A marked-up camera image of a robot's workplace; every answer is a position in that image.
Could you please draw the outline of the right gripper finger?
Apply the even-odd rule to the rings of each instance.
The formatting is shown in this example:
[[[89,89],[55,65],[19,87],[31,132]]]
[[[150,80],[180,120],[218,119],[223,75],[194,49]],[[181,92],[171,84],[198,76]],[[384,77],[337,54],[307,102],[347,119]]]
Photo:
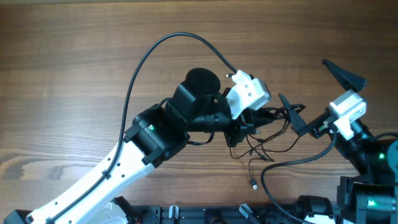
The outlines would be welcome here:
[[[287,112],[287,116],[289,117],[289,123],[292,126],[294,132],[299,136],[303,136],[307,133],[307,124],[300,117],[300,115],[296,112],[294,106],[290,104],[290,102],[286,99],[286,97],[279,93],[279,98]]]
[[[322,64],[326,66],[329,72],[345,90],[353,90],[357,93],[363,90],[368,84],[365,78],[337,66],[328,59],[323,59]]]

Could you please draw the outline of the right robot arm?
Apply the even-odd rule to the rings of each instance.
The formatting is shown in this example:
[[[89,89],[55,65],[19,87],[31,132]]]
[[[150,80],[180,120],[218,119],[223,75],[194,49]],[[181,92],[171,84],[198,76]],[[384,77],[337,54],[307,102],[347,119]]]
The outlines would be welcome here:
[[[280,95],[289,123],[298,136],[329,135],[338,152],[358,171],[356,177],[340,178],[337,203],[342,219],[351,223],[397,223],[397,134],[375,136],[360,120],[368,105],[359,94],[367,85],[365,78],[330,60],[322,63],[345,92],[310,123]]]

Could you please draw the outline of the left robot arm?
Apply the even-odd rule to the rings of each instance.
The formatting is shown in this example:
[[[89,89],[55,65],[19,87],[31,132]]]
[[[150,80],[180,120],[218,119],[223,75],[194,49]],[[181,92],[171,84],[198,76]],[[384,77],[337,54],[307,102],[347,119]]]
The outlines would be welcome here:
[[[127,223],[114,199],[190,143],[190,133],[222,132],[229,147],[272,122],[267,85],[241,70],[221,89],[205,68],[190,70],[172,97],[139,113],[123,139],[77,183],[33,211],[14,210],[6,223]]]

